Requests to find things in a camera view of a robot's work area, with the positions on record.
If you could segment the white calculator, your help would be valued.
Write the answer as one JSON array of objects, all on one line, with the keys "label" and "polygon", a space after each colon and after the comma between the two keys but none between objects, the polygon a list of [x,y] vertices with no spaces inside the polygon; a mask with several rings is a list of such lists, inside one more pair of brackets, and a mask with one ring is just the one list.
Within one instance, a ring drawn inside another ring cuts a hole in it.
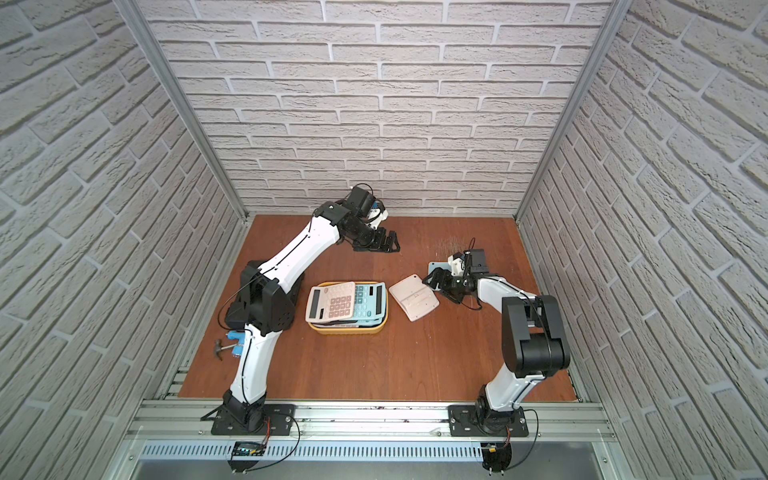
[{"label": "white calculator", "polygon": [[313,287],[308,298],[305,320],[311,324],[328,324],[351,319],[355,293],[354,282]]},{"label": "white calculator", "polygon": [[439,306],[434,291],[416,274],[392,285],[389,293],[411,322],[420,320]]}]

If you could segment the grey blue calculator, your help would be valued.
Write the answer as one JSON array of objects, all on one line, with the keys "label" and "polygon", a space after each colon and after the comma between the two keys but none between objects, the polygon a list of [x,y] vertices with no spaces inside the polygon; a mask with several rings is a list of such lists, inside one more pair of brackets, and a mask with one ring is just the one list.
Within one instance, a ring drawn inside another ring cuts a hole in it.
[{"label": "grey blue calculator", "polygon": [[386,316],[386,286],[384,283],[355,284],[354,312],[351,319],[357,328],[375,328]]}]

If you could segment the white calculator front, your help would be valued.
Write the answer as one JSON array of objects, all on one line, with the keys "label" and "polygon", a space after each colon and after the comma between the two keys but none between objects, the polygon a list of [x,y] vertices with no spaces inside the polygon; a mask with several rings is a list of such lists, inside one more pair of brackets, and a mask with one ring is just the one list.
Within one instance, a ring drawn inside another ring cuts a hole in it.
[{"label": "white calculator front", "polygon": [[311,324],[328,324],[351,319],[355,293],[354,282],[313,287],[308,298],[305,320]]}]

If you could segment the yellow storage box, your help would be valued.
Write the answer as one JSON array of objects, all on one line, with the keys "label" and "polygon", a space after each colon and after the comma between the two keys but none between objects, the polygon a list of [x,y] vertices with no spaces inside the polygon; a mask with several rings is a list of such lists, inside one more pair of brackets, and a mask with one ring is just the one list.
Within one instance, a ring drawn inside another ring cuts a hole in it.
[{"label": "yellow storage box", "polygon": [[[317,286],[325,286],[325,285],[332,285],[337,283],[343,283],[343,282],[326,282]],[[386,316],[384,318],[384,321],[382,324],[375,328],[357,328],[353,325],[354,321],[352,319],[345,320],[345,321],[334,321],[328,324],[309,324],[309,326],[324,335],[343,335],[343,334],[374,334],[377,333],[386,323],[388,318],[388,300],[387,300],[387,307],[386,307]]]}]

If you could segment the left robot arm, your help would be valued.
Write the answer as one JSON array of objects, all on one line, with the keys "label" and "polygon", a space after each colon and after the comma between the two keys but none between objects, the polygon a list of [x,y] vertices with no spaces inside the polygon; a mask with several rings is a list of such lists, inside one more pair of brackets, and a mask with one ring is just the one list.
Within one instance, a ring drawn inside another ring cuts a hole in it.
[{"label": "left robot arm", "polygon": [[384,203],[364,198],[329,201],[315,209],[308,224],[279,253],[251,262],[225,316],[226,327],[244,334],[243,351],[221,410],[249,432],[264,422],[267,376],[282,331],[292,325],[305,270],[333,245],[349,241],[355,251],[396,253],[397,235],[381,226]]}]

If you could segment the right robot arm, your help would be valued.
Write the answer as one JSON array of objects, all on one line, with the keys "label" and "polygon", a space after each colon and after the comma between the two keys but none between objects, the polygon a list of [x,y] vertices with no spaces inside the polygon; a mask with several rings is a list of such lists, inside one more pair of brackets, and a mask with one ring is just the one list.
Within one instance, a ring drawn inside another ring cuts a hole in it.
[{"label": "right robot arm", "polygon": [[538,384],[569,367],[571,349],[555,297],[524,291],[498,275],[454,275],[438,267],[423,283],[456,304],[471,296],[480,308],[490,306],[500,313],[503,365],[481,388],[473,414],[483,431],[510,425]]}]

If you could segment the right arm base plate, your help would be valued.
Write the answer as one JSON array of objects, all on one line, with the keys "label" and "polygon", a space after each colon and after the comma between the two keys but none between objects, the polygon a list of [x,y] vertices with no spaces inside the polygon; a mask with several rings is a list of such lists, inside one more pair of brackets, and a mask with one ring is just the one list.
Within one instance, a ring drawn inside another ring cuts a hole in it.
[{"label": "right arm base plate", "polygon": [[477,405],[452,404],[447,407],[452,437],[524,438],[529,435],[524,410],[499,412]]}]

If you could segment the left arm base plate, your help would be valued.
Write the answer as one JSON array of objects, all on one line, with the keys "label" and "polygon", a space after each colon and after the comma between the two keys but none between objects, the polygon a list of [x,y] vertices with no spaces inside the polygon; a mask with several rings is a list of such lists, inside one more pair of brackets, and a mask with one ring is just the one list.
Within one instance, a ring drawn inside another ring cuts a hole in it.
[{"label": "left arm base plate", "polygon": [[212,420],[213,435],[228,436],[288,436],[293,430],[295,404],[267,403],[245,414],[244,421],[224,405],[211,411],[202,420]]}]

